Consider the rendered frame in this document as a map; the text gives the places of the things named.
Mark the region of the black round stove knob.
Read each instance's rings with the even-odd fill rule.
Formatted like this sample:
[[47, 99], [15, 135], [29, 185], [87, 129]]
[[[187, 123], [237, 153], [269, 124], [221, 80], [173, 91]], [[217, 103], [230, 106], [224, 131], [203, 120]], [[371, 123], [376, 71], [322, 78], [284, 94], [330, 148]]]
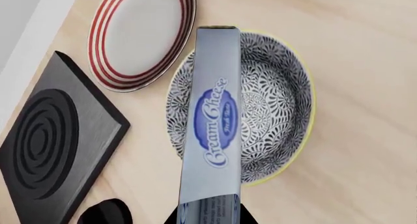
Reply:
[[128, 206], [120, 199], [104, 200], [86, 209], [77, 224], [133, 224]]

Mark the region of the black square stove burner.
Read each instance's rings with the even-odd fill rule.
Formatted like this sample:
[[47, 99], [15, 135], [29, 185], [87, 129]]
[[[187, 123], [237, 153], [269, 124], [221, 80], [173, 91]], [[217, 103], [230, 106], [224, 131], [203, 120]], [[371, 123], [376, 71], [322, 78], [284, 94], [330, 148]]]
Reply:
[[82, 69], [55, 51], [0, 147], [21, 224], [68, 224], [130, 127]]

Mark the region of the silver blue cream cheese box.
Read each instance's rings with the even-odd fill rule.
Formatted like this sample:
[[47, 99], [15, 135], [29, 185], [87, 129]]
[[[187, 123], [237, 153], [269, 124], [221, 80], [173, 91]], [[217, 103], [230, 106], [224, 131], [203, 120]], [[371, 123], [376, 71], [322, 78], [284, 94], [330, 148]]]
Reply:
[[240, 30], [197, 29], [176, 224], [239, 224]]

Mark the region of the white plate with red stripes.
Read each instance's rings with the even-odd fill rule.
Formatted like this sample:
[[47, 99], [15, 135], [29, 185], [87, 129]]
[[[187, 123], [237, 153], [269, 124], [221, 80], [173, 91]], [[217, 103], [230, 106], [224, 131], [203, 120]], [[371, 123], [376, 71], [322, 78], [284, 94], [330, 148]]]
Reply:
[[92, 75], [114, 92], [150, 85], [181, 54], [195, 16], [196, 0], [102, 0], [87, 39]]

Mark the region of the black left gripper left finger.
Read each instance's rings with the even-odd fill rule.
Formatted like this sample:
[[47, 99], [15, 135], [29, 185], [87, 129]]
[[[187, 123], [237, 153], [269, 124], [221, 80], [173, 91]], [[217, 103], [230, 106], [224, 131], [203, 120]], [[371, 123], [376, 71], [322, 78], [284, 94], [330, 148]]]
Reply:
[[178, 207], [176, 207], [170, 216], [166, 219], [164, 224], [177, 224], [177, 214], [178, 214]]

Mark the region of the black white patterned bowl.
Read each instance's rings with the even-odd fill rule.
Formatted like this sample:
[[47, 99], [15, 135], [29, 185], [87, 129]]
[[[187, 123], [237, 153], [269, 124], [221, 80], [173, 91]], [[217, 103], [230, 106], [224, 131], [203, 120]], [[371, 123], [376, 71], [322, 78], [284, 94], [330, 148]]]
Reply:
[[309, 70], [282, 40], [244, 31], [242, 183], [259, 184], [284, 171], [303, 149], [314, 123]]

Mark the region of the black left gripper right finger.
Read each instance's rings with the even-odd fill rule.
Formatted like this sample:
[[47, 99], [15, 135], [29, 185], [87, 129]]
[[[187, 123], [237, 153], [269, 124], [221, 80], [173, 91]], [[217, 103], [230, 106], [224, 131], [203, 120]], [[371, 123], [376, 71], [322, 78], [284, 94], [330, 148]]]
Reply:
[[240, 204], [240, 224], [258, 224], [243, 204]]

